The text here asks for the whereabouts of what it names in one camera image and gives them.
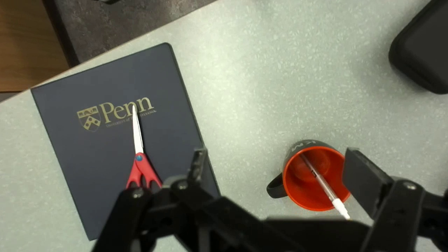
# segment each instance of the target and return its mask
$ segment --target speckled countertop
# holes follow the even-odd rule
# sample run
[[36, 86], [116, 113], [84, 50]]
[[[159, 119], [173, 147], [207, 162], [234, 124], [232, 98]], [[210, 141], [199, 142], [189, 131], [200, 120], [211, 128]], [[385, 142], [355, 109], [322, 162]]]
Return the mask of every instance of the speckled countertop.
[[[221, 0], [63, 75], [169, 42], [221, 191], [262, 218], [337, 215], [267, 196], [294, 141], [358, 147], [390, 175], [434, 193], [448, 186], [448, 98], [388, 63], [392, 39], [425, 2]], [[0, 250], [88, 250], [29, 91], [0, 105], [0, 128]], [[355, 200], [347, 207], [367, 221]], [[159, 245], [178, 250], [173, 239]]]

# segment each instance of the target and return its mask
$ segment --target orange cup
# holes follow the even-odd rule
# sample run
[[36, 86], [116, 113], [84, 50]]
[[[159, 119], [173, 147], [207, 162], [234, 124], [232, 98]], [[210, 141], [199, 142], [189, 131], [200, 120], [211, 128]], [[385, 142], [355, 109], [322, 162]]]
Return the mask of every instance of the orange cup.
[[333, 208], [332, 201], [301, 155], [308, 158], [340, 200], [348, 198], [350, 191], [341, 183], [344, 155], [318, 140], [302, 140], [291, 147], [283, 172], [266, 187], [271, 197], [288, 196], [295, 204], [311, 211]]

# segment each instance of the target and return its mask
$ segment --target scissors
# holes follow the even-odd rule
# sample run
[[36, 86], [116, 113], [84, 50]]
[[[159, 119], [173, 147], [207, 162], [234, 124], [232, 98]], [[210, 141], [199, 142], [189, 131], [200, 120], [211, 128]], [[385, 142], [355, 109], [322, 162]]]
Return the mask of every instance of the scissors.
[[151, 189], [151, 183], [154, 182], [158, 187], [162, 187], [162, 182], [155, 173], [151, 162], [145, 156], [143, 151], [143, 137], [141, 127], [137, 114], [136, 106], [131, 106], [131, 128], [134, 138], [134, 161], [130, 169], [130, 175], [126, 183], [126, 187], [147, 187]]

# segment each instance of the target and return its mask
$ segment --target floor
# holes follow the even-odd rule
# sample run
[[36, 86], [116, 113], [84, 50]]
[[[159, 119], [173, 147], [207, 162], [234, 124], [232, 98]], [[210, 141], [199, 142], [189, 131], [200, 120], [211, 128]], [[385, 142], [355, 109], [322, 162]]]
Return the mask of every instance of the floor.
[[22, 91], [67, 70], [40, 1], [0, 0], [0, 92]]
[[75, 58], [71, 65], [92, 58], [136, 36], [157, 29], [214, 0], [117, 0], [105, 4], [96, 0], [45, 0], [60, 22], [71, 44], [66, 46]]

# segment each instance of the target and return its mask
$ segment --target penn logo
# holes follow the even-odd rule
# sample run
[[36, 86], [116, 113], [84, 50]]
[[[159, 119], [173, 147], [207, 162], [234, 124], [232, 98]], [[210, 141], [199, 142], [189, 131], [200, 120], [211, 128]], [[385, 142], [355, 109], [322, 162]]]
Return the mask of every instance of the penn logo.
[[102, 126], [110, 127], [120, 124], [130, 119], [131, 106], [137, 107], [140, 116], [145, 116], [155, 112], [151, 99], [147, 96], [124, 103], [102, 102], [96, 106], [89, 106], [77, 112], [81, 124], [88, 131], [96, 131]]

